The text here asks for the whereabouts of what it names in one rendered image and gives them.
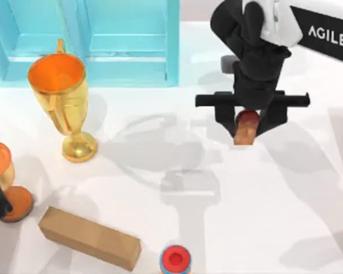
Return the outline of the brown cardboard box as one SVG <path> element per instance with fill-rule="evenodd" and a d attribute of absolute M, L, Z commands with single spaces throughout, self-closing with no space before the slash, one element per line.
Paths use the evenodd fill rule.
<path fill-rule="evenodd" d="M 51 241 L 128 271 L 141 254 L 139 238 L 55 207 L 48 207 L 38 226 Z"/>

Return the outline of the bottle with red cap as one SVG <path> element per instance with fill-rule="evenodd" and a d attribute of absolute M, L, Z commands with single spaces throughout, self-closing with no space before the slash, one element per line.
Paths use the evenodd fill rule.
<path fill-rule="evenodd" d="M 160 254 L 161 274 L 192 274 L 192 256 L 183 245 L 169 245 Z"/>

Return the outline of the red and brown seal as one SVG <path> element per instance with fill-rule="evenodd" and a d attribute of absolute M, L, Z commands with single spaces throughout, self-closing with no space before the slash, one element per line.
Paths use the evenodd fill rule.
<path fill-rule="evenodd" d="M 243 110 L 236 118 L 235 145 L 249 146 L 254 143 L 259 124 L 259 115 L 256 111 Z"/>

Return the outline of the orange trophy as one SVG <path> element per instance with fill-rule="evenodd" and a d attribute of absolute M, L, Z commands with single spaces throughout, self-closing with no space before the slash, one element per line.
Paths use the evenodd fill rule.
<path fill-rule="evenodd" d="M 34 199 L 24 187 L 13 184 L 15 170 L 9 148 L 0 142 L 0 187 L 13 210 L 4 218 L 3 222 L 16 222 L 26 217 L 33 209 Z"/>

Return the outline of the light blue rack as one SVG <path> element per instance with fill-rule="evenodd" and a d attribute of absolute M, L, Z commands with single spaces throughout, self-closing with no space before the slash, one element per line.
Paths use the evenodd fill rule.
<path fill-rule="evenodd" d="M 26 86 L 58 39 L 89 86 L 179 83 L 180 0 L 0 0 L 0 87 Z"/>

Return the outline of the pale grey rounded box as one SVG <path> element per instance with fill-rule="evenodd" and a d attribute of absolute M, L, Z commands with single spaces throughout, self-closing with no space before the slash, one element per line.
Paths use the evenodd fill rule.
<path fill-rule="evenodd" d="M 221 71 L 224 74 L 234 74 L 233 64 L 239 59 L 235 55 L 224 55 L 221 57 Z"/>

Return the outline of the gold trophy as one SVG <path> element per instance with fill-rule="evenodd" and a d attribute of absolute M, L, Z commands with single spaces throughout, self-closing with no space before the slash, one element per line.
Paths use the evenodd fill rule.
<path fill-rule="evenodd" d="M 98 151 L 98 143 L 82 131 L 89 102 L 84 63 L 68 54 L 63 39 L 58 39 L 57 52 L 35 61 L 27 78 L 38 103 L 65 136 L 62 155 L 74 163 L 91 159 Z"/>

